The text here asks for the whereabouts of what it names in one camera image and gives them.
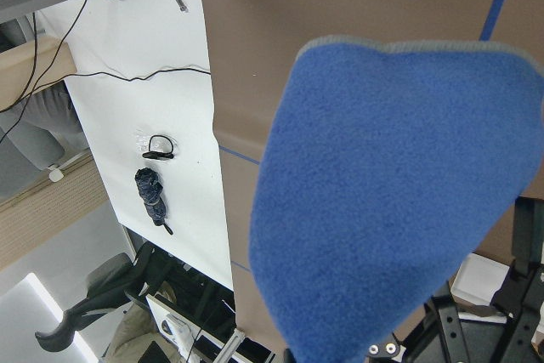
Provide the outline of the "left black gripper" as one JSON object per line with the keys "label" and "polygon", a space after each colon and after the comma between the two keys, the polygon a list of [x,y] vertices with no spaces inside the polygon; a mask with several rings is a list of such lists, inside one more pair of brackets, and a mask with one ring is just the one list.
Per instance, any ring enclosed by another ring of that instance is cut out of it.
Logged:
{"label": "left black gripper", "polygon": [[421,322],[400,341],[389,335],[367,352],[370,362],[541,362],[533,343],[543,305],[543,202],[519,197],[514,206],[511,263],[490,305],[463,310],[443,285],[424,305]]}

